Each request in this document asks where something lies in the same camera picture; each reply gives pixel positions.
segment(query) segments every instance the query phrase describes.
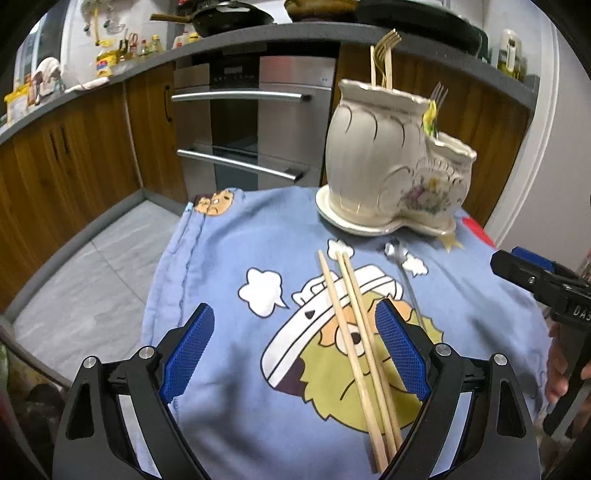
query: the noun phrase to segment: oven handle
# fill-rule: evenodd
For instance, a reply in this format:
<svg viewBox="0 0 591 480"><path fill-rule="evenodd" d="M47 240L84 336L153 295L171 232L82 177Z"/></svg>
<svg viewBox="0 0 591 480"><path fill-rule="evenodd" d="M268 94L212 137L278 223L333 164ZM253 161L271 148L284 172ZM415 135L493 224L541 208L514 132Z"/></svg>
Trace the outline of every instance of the oven handle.
<svg viewBox="0 0 591 480"><path fill-rule="evenodd" d="M173 102L191 102L194 100L284 100L287 102L308 102L312 95L304 93L273 92L271 90L210 90L209 92L180 93L173 95Z"/></svg>
<svg viewBox="0 0 591 480"><path fill-rule="evenodd" d="M289 180L293 183L296 183L298 180L301 180L301 178L304 176L303 171L296 170L294 168L288 168L285 171L273 170L272 168L261 167L260 165L253 165L251 163L246 163L239 160L232 160L231 158L218 157L216 155L209 155L206 153L195 152L193 150L185 150L183 148L179 148L177 150L177 155L185 158L193 158L195 160L204 160L209 163L215 163L218 165L223 165L225 167L237 168L238 170L244 170L251 173L265 173L267 175L273 175L274 177L279 177L284 180Z"/></svg>

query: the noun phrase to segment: spoon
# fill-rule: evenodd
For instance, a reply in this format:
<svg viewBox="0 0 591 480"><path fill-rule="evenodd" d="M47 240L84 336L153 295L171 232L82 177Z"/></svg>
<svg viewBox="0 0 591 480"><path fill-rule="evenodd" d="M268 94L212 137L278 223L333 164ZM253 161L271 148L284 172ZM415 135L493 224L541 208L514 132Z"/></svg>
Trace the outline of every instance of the spoon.
<svg viewBox="0 0 591 480"><path fill-rule="evenodd" d="M425 323L423 320L423 315L421 315L420 310L418 309L418 302L417 298L414 295L413 288L410 284L410 279L406 273L406 270L402 266L406 261L406 255L408 253L408 248L402 243L402 241L398 238L393 238L391 242L388 242L384 247L384 254L386 258L391 262L395 263L402 274L402 279L404 280L406 289L408 291L408 295L410 296L411 303L413 304L413 309L417 314L418 317L418 324L421 326L423 331L427 331L425 327Z"/></svg>

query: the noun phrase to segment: white ceramic vase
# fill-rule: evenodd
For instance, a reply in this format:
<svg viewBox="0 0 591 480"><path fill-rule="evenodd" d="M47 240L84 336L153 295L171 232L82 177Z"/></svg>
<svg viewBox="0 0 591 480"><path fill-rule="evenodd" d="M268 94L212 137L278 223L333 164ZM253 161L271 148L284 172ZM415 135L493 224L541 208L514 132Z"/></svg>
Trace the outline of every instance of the white ceramic vase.
<svg viewBox="0 0 591 480"><path fill-rule="evenodd" d="M427 136L429 100L341 80L326 141L329 203L357 225L398 216L438 227L465 200L476 152L445 134Z"/></svg>

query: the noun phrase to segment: cabinet handle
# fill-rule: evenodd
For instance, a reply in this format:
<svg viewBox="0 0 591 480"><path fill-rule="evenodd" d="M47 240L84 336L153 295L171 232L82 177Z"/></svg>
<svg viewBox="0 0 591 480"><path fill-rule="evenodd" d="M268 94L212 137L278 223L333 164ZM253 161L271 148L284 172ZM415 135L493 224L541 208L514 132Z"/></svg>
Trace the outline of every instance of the cabinet handle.
<svg viewBox="0 0 591 480"><path fill-rule="evenodd" d="M286 171L273 170L272 168L261 167L260 165L253 165L251 163L232 160L231 158L218 157L216 155L209 155L207 153L194 152L192 150L184 150L182 148L177 150L177 155L179 157L204 160L209 163L224 165L225 167L237 168L238 170L244 170L251 173L266 173L267 175L273 175L274 177L289 180L293 183L297 182L304 176L303 171L295 170L293 168L288 168Z"/></svg>
<svg viewBox="0 0 591 480"><path fill-rule="evenodd" d="M66 130L64 129L63 125L60 125L61 130L61 139L64 141L64 148L66 149L66 155L71 157L70 155L70 146L68 145L68 137L66 136Z"/></svg>
<svg viewBox="0 0 591 480"><path fill-rule="evenodd" d="M168 91L170 90L170 85L167 85L164 87L164 116L166 117L166 120L168 121L169 124L171 124L173 122L173 119L170 118L170 115L168 114Z"/></svg>
<svg viewBox="0 0 591 480"><path fill-rule="evenodd" d="M49 138L51 139L51 146L53 147L53 154L56 156L56 161L60 162L60 156L57 154L56 139L53 138L53 133L49 132Z"/></svg>
<svg viewBox="0 0 591 480"><path fill-rule="evenodd" d="M209 92L181 93L173 95L173 102L191 102L194 100L286 100L288 102L308 102L312 95L290 92L273 92L259 89L210 90Z"/></svg>

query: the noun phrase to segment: red object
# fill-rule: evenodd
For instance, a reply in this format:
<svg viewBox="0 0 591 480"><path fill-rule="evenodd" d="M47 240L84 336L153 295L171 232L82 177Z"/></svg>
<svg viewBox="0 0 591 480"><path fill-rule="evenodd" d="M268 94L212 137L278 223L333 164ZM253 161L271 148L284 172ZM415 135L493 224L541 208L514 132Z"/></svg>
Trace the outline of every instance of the red object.
<svg viewBox="0 0 591 480"><path fill-rule="evenodd" d="M464 217L462 219L462 223L466 225L474 235L476 235L480 240L482 240L487 245L490 245L492 248L496 249L495 243L492 241L491 237L489 237L486 232L482 229L480 225L478 225L477 221L474 220L472 217Z"/></svg>

